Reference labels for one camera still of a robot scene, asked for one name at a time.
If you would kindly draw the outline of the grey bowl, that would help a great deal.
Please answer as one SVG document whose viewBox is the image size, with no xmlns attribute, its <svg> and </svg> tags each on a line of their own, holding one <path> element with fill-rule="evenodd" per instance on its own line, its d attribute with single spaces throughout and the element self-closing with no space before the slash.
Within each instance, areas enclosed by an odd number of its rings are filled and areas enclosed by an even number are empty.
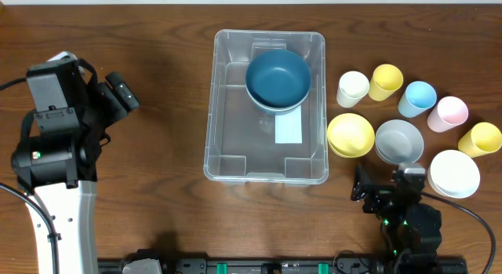
<svg viewBox="0 0 502 274">
<path fill-rule="evenodd" d="M 377 129 L 375 146 L 376 154 L 386 163 L 414 163 L 424 152 L 424 139 L 410 122 L 392 119 Z"/>
</svg>

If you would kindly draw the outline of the white bowl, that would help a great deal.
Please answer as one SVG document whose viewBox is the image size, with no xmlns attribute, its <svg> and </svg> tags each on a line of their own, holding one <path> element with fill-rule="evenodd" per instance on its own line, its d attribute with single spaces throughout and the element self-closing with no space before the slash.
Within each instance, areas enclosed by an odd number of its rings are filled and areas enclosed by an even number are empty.
<svg viewBox="0 0 502 274">
<path fill-rule="evenodd" d="M 457 150 L 438 153 L 427 170 L 427 180 L 433 190 L 454 199 L 473 195 L 478 190 L 480 179 L 474 160 Z"/>
</svg>

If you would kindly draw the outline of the clear plastic storage bin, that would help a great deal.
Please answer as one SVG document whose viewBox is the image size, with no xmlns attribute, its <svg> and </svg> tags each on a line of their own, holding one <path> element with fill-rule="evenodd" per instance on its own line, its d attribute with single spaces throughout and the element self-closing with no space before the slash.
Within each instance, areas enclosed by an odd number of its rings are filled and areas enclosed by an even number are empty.
<svg viewBox="0 0 502 274">
<path fill-rule="evenodd" d="M 275 115 L 255 107 L 246 90 L 249 63 L 263 52 L 287 49 L 311 69 L 301 105 L 302 144 L 275 143 Z M 321 184 L 329 176 L 326 140 L 326 42 L 313 31 L 219 31 L 214 39 L 203 170 L 226 184 Z"/>
</svg>

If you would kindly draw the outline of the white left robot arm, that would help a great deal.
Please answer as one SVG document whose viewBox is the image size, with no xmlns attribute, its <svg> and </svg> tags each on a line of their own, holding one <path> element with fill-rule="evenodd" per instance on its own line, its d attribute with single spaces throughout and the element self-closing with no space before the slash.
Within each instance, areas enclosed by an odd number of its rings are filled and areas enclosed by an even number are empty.
<svg viewBox="0 0 502 274">
<path fill-rule="evenodd" d="M 35 109 L 20 128 L 11 163 L 34 226 L 41 273 L 97 273 L 97 171 L 106 130 L 138 109 L 114 71 L 105 81 L 71 53 L 28 69 Z"/>
</svg>

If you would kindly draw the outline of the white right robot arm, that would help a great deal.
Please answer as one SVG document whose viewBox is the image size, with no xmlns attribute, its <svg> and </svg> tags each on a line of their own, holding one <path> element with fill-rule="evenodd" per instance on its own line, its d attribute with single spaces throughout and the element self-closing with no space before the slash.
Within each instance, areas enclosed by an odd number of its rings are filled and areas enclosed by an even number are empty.
<svg viewBox="0 0 502 274">
<path fill-rule="evenodd" d="M 370 264 L 371 273 L 442 273 L 437 249 L 442 242 L 439 210 L 421 202 L 426 180 L 418 163 L 401 163 L 392 184 L 378 184 L 357 165 L 351 200 L 363 200 L 362 210 L 381 219 L 380 234 L 390 254 Z"/>
</svg>

